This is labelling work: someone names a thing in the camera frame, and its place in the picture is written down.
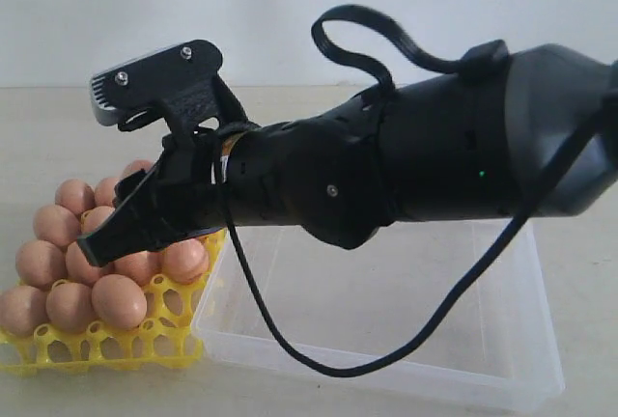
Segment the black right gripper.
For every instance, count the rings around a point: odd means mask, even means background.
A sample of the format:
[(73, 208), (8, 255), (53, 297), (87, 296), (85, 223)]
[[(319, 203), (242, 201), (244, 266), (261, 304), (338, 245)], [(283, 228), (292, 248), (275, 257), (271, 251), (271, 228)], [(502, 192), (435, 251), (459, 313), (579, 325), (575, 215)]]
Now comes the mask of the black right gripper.
[(197, 129), (182, 145), (171, 133), (148, 170), (141, 168), (115, 186), (116, 208), (76, 243), (92, 266), (106, 266), (142, 251), (157, 252), (188, 237), (256, 224), (256, 193), (248, 167), (252, 129)]

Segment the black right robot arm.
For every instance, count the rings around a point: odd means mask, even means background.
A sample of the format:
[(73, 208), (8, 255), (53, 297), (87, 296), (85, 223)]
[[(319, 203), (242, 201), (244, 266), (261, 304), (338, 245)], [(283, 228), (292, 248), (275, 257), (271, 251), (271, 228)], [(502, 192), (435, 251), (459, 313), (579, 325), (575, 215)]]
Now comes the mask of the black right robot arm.
[(513, 216), (542, 169), (617, 91), (617, 68), (545, 44), (478, 79), (371, 87), (321, 115), (250, 122), (211, 42), (95, 75), (102, 125), (164, 120), (154, 167), (122, 180), (115, 211), (78, 245), (90, 264), (239, 226), (298, 226), (344, 249), (393, 222)]

